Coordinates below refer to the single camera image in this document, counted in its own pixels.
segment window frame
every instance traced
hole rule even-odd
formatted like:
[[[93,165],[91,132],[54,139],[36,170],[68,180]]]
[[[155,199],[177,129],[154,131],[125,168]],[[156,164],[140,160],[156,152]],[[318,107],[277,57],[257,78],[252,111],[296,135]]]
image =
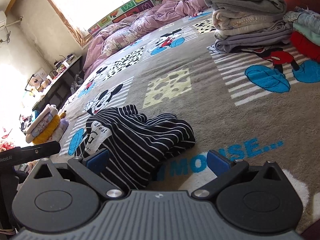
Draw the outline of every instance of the window frame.
[[[93,37],[89,33],[88,35],[84,36],[78,27],[74,26],[71,21],[69,21],[64,15],[60,8],[55,4],[53,0],[47,0],[55,12],[59,15],[60,19],[64,23],[64,25],[68,28],[69,32],[72,34],[73,38],[78,42],[81,48],[86,47],[90,41],[92,41]]]

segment air conditioner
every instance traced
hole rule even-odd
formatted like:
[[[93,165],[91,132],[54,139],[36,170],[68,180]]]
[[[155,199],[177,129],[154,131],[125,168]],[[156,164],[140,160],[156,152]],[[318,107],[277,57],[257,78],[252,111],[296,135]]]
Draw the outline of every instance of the air conditioner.
[[[5,16],[4,11],[0,11],[0,31],[4,30],[6,23],[7,17]]]

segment electrical wire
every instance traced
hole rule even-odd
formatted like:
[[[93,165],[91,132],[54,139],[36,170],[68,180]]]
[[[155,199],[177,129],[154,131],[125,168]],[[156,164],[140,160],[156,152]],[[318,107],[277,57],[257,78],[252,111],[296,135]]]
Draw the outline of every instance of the electrical wire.
[[[3,40],[1,39],[1,40],[0,40],[0,43],[2,43],[2,42],[7,42],[7,43],[9,43],[9,42],[10,42],[10,34],[11,34],[11,31],[8,32],[7,27],[4,27],[4,28],[5,28],[5,30],[7,31],[7,39],[6,39],[5,41],[3,41]]]

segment red clothing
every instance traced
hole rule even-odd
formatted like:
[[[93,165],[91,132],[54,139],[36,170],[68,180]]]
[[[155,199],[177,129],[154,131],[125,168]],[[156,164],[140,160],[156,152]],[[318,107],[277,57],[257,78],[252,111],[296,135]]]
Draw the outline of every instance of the red clothing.
[[[165,46],[169,46],[171,43],[173,42],[173,39],[167,39],[165,40],[162,44],[161,44],[161,48],[165,47]]]
[[[264,57],[268,61],[272,61],[273,65],[282,65],[285,63],[291,63],[294,57],[286,51],[273,51],[270,56]]]
[[[301,54],[306,55],[316,62],[320,62],[320,47],[309,41],[301,33],[293,32],[291,42]]]

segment lamp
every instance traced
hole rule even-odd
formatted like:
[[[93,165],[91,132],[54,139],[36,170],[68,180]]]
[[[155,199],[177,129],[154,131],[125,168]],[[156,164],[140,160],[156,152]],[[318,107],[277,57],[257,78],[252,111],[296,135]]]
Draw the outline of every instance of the lamp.
[[[30,82],[31,78],[33,78],[34,76],[35,76],[35,75],[32,74],[32,76],[29,78],[29,81],[28,81],[28,83],[26,84],[26,86],[25,86],[25,88],[24,88],[25,91],[31,92],[31,90],[28,90],[28,89],[27,89],[27,86],[29,85],[29,82]]]

